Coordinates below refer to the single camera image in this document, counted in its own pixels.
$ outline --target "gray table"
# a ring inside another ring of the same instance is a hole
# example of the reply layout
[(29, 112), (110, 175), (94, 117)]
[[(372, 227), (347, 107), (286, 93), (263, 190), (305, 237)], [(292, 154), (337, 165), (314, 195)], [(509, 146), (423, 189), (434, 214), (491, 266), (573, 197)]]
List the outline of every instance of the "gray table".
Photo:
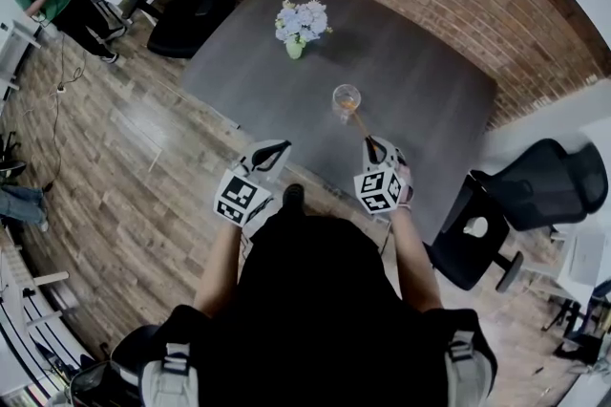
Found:
[(291, 60), (274, 37), (282, 1), (243, 1), (188, 64), (183, 88), (256, 139), (291, 140), (293, 162), (354, 195), (362, 136), (331, 111), (334, 88), (353, 84), (371, 133), (406, 155), (415, 223), (431, 243), (477, 157), (495, 83), (373, 0), (320, 0), (334, 33)]

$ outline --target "flower vase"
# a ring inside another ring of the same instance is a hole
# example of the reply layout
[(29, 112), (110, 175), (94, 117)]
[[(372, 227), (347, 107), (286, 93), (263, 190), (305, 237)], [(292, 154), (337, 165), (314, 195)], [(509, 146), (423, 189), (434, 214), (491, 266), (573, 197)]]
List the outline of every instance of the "flower vase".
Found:
[(303, 51), (304, 46), (302, 44), (295, 42), (294, 40), (289, 40), (288, 42), (286, 42), (286, 52), (288, 53), (288, 56), (291, 59), (298, 59), (302, 56)]

